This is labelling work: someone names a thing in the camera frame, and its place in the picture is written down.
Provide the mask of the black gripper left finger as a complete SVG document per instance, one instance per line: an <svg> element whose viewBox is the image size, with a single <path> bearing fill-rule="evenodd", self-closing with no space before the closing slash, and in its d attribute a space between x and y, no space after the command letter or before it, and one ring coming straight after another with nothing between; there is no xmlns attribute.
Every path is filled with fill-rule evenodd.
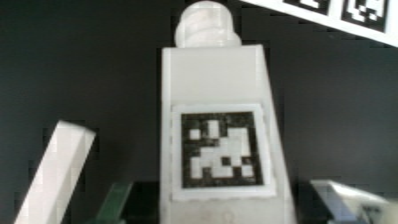
<svg viewBox="0 0 398 224"><path fill-rule="evenodd" d="M95 216L83 224L159 224L159 183L113 183Z"/></svg>

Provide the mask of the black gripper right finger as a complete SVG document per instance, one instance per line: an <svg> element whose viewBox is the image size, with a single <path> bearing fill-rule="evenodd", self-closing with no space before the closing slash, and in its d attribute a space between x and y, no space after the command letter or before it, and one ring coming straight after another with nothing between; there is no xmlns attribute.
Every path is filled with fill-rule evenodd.
<svg viewBox="0 0 398 224"><path fill-rule="evenodd" d="M294 183L298 224L398 224L398 200L312 179Z"/></svg>

